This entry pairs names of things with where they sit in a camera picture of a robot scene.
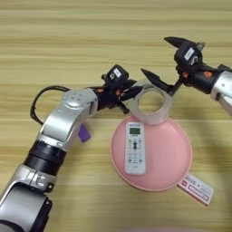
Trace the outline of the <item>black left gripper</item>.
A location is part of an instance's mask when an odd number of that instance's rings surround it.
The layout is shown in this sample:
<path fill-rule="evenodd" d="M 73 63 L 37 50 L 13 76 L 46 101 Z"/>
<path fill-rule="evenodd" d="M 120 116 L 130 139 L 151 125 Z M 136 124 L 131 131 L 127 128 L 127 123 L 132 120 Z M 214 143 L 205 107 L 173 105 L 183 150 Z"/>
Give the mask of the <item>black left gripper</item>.
<path fill-rule="evenodd" d="M 143 89 L 142 86 L 131 87 L 135 83 L 135 80 L 129 79 L 116 90 L 111 89 L 106 83 L 103 86 L 92 87 L 98 99 L 97 111 L 119 108 L 124 114 L 128 114 L 130 110 L 123 102 L 134 98 Z"/>

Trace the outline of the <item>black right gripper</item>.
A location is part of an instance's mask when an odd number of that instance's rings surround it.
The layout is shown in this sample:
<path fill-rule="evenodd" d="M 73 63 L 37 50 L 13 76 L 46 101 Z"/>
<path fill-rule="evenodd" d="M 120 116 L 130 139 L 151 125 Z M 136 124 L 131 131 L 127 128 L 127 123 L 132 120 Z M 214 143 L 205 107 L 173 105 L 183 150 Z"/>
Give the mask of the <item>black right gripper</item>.
<path fill-rule="evenodd" d="M 176 48 L 183 48 L 189 45 L 189 41 L 187 39 L 180 37 L 168 36 L 165 37 L 164 40 Z M 219 78 L 219 75 L 224 72 L 221 65 L 219 65 L 218 68 L 213 68 L 206 64 L 202 64 L 195 71 L 188 71 L 180 65 L 178 65 L 176 69 L 178 71 L 179 78 L 174 84 L 167 84 L 163 82 L 157 74 L 151 71 L 145 69 L 141 69 L 141 71 L 153 85 L 163 90 L 169 96 L 173 96 L 182 83 L 185 86 L 193 87 L 205 94 L 210 94 L 214 84 Z"/>

